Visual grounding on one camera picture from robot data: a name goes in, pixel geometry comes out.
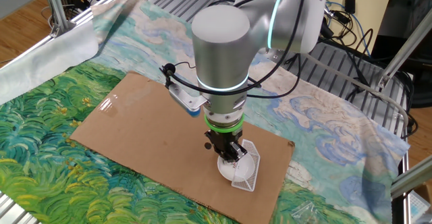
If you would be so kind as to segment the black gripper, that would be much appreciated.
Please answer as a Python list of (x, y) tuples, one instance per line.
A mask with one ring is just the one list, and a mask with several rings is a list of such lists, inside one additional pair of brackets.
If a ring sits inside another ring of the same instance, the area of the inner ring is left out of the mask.
[(242, 130), (237, 132), (221, 133), (208, 130), (205, 136), (211, 141), (214, 151), (226, 162), (237, 163), (248, 152), (239, 145)]

